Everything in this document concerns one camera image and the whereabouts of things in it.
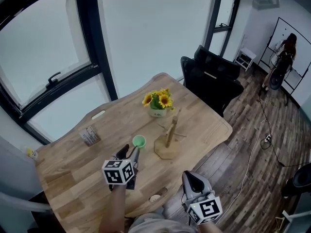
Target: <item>yellow flower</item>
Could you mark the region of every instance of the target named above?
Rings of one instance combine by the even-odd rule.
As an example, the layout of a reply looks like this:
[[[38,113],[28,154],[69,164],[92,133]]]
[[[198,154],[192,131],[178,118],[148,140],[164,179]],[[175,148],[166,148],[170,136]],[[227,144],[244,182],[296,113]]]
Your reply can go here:
[[[162,94],[165,94],[165,95],[168,95],[168,96],[170,95],[170,89],[169,88],[166,88],[166,89],[161,88],[160,92]]]
[[[161,92],[161,91],[153,90],[153,91],[151,92],[151,94],[161,96],[161,95],[162,95],[162,92]]]
[[[172,100],[168,95],[162,94],[161,96],[159,96],[159,104],[162,105],[162,108],[171,107]]]
[[[152,101],[152,94],[151,93],[147,93],[144,100],[142,101],[142,104],[144,105],[144,107],[148,106],[151,101]]]

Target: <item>window frame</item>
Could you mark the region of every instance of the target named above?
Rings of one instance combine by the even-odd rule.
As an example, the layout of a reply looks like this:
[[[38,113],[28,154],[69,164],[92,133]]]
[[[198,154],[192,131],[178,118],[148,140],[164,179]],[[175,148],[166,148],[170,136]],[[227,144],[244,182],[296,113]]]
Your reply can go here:
[[[234,26],[235,18],[236,18],[237,13],[238,13],[240,0],[234,0],[234,5],[232,8],[232,14],[231,14],[229,25],[228,26],[222,26],[222,27],[216,27],[216,22],[217,22],[220,4],[221,4],[221,0],[215,0],[213,11],[212,11],[212,16],[210,19],[210,25],[209,25],[209,28],[207,31],[207,37],[206,37],[205,44],[204,44],[204,48],[209,49],[214,33],[227,31],[224,43],[222,45],[222,50],[219,54],[220,57],[223,57],[223,55],[225,53],[225,49],[226,49],[228,42],[229,42],[229,39],[230,39],[230,35],[231,35],[231,31],[232,31],[233,26]]]
[[[0,30],[2,30],[15,15],[18,16],[19,12],[37,1],[38,0],[4,0],[0,4],[0,11],[3,11],[3,13],[0,14]],[[43,145],[49,144],[50,141],[32,128],[27,122],[38,112],[71,89],[98,74],[102,74],[104,77],[103,85],[106,88],[109,100],[113,101],[118,99],[104,45],[98,2],[97,0],[76,1],[82,34],[91,64],[58,80],[53,87],[45,90],[21,109],[9,95],[5,87],[0,83],[0,106],[23,130]]]

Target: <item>woman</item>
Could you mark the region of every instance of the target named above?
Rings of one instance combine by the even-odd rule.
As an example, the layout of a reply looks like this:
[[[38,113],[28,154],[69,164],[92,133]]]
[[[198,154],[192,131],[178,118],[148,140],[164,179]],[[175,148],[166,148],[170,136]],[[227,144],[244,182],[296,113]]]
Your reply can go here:
[[[294,60],[296,57],[296,41],[297,41],[297,36],[294,33],[291,33],[290,36],[284,40],[280,41],[278,44],[275,46],[275,55],[271,59],[271,63],[273,65],[273,68],[270,70],[269,74],[265,77],[261,89],[267,92],[269,90],[269,80],[270,76],[273,72],[273,70],[277,66],[277,61],[278,57],[283,51],[286,51],[288,54],[292,55],[292,59]]]

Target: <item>cable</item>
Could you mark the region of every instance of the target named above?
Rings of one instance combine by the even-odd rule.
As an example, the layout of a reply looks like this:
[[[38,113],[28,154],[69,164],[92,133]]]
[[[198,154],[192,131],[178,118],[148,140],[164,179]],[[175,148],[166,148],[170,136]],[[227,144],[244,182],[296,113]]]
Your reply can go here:
[[[253,153],[253,151],[254,151],[254,149],[255,149],[255,146],[256,146],[256,144],[257,144],[257,142],[258,142],[259,135],[260,135],[260,131],[261,131],[261,126],[262,126],[262,123],[263,123],[263,122],[268,122],[268,123],[269,123],[268,120],[263,120],[263,121],[260,123],[259,132],[258,132],[258,136],[257,136],[256,142],[255,142],[255,144],[254,144],[254,146],[253,146],[253,149],[252,149],[251,153],[249,154],[247,169],[246,169],[244,178],[243,178],[243,180],[242,180],[241,190],[240,190],[239,194],[235,197],[235,199],[231,202],[231,204],[229,205],[229,208],[228,208],[228,209],[225,211],[225,213],[220,217],[220,219],[222,219],[223,216],[227,213],[227,211],[231,208],[231,206],[233,205],[234,201],[237,200],[237,198],[239,197],[239,195],[241,194],[241,192],[242,192],[242,190],[243,190],[243,184],[244,184],[244,180],[245,180],[245,178],[246,178],[246,175],[247,175],[247,172],[248,172],[248,169],[249,169],[249,163],[250,163],[250,161],[251,161],[251,156],[252,156],[252,153]]]
[[[281,162],[278,160],[277,154],[276,154],[276,151],[275,151],[275,148],[274,148],[274,146],[273,146],[273,144],[272,144],[272,125],[271,125],[271,123],[269,122],[268,117],[267,117],[267,115],[266,115],[266,113],[265,113],[265,111],[264,111],[264,108],[263,108],[262,103],[261,103],[261,100],[260,100],[260,96],[259,96],[259,99],[258,99],[257,101],[261,104],[261,108],[262,108],[263,114],[264,114],[264,116],[265,116],[266,119],[263,120],[263,121],[261,121],[261,123],[260,123],[259,132],[258,132],[258,136],[257,136],[256,142],[255,142],[255,144],[254,144],[254,146],[253,146],[252,151],[251,151],[250,154],[249,154],[247,169],[246,169],[244,178],[243,178],[243,180],[242,180],[241,190],[240,190],[239,194],[238,194],[238,195],[234,198],[234,200],[231,202],[231,204],[229,205],[229,207],[228,207],[228,209],[225,211],[225,213],[223,213],[222,216],[219,218],[219,220],[216,222],[216,224],[218,224],[218,222],[223,218],[223,216],[229,211],[229,209],[231,208],[231,206],[233,205],[233,203],[235,202],[235,200],[237,200],[237,198],[239,197],[239,195],[241,194],[241,192],[242,192],[242,190],[243,190],[244,180],[245,180],[245,178],[246,178],[246,175],[247,175],[247,172],[248,172],[248,169],[249,169],[249,164],[250,164],[250,161],[251,161],[251,156],[252,156],[252,153],[253,153],[253,151],[254,151],[254,149],[255,149],[255,146],[256,146],[256,144],[257,144],[257,142],[258,142],[259,135],[260,135],[260,131],[261,131],[261,126],[262,126],[262,123],[263,123],[263,122],[268,122],[268,124],[269,124],[270,136],[271,136],[271,140],[268,141],[268,142],[270,143],[269,147],[272,146],[273,152],[274,152],[274,154],[275,154],[275,156],[276,156],[276,159],[277,159],[278,163],[279,163],[282,167],[290,167],[290,166],[284,165],[283,163],[281,163]],[[299,166],[299,165],[307,164],[307,163],[310,163],[310,162],[304,162],[304,163],[300,163],[300,164],[297,164],[297,165],[291,165],[291,166]]]
[[[181,204],[185,204],[185,203],[183,202],[183,197],[184,197],[184,195],[185,195],[185,193],[183,194],[183,196],[182,196],[181,199],[180,199]]]
[[[264,108],[263,108],[262,103],[261,103],[260,96],[259,96],[259,99],[257,99],[257,102],[259,102],[260,105],[261,105],[263,114],[264,114],[264,116],[265,116],[265,118],[266,118],[266,121],[269,123],[269,129],[270,129],[270,140],[267,139],[268,134],[266,134],[266,137],[260,141],[260,147],[261,147],[263,150],[267,150],[268,148],[270,148],[270,147],[272,146],[274,155],[276,156],[276,160],[277,160],[277,162],[278,162],[282,167],[300,166],[300,165],[303,165],[303,164],[309,164],[309,163],[311,163],[311,162],[303,162],[303,163],[300,163],[300,164],[289,165],[289,166],[287,166],[287,165],[285,165],[285,164],[283,164],[282,162],[279,161],[279,159],[278,159],[278,157],[277,157],[277,154],[276,154],[276,150],[275,150],[275,148],[274,148],[274,146],[273,146],[273,144],[272,144],[272,125],[271,125],[271,123],[269,122],[268,117],[267,117],[267,115],[266,115],[266,113],[265,113],[265,111],[264,111]],[[263,142],[265,139],[267,139],[267,142],[269,142],[269,146],[266,147],[266,148],[264,148],[264,147],[262,146],[262,142]]]

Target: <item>black cable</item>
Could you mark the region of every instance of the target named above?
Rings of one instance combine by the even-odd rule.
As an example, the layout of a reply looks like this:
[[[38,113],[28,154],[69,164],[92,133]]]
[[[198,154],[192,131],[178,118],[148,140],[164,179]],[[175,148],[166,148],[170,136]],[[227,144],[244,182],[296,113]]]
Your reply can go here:
[[[183,197],[184,197],[184,195],[185,195],[185,193],[183,194],[183,196],[182,196],[181,199],[180,199],[180,201],[181,201],[182,204],[185,204],[185,203],[183,203]]]
[[[276,150],[275,150],[275,148],[274,148],[274,146],[273,146],[273,144],[272,144],[272,130],[271,130],[271,125],[270,125],[270,122],[269,122],[269,120],[268,120],[268,117],[267,117],[267,115],[266,115],[266,113],[265,113],[265,111],[264,111],[264,108],[263,108],[263,106],[262,106],[261,99],[260,99],[260,96],[259,96],[259,95],[258,95],[257,102],[259,102],[260,105],[261,105],[263,114],[264,114],[264,116],[266,117],[266,120],[267,120],[267,122],[268,122],[268,124],[269,124],[269,130],[270,130],[270,140],[267,139],[268,134],[266,133],[266,137],[260,141],[260,147],[261,147],[263,150],[267,150],[268,148],[270,148],[270,147],[272,146],[273,152],[274,152],[274,154],[275,154],[275,156],[276,156],[276,160],[277,160],[277,162],[278,162],[282,167],[300,166],[300,165],[302,165],[302,164],[309,164],[309,163],[311,163],[311,162],[303,162],[303,163],[300,163],[300,164],[297,164],[297,165],[289,165],[289,166],[287,166],[287,165],[284,165],[283,163],[281,163],[281,162],[278,160],[278,157],[277,157],[277,154],[276,154]],[[266,148],[263,148],[262,142],[263,142],[265,139],[267,139],[267,142],[269,142],[269,146],[266,147]]]

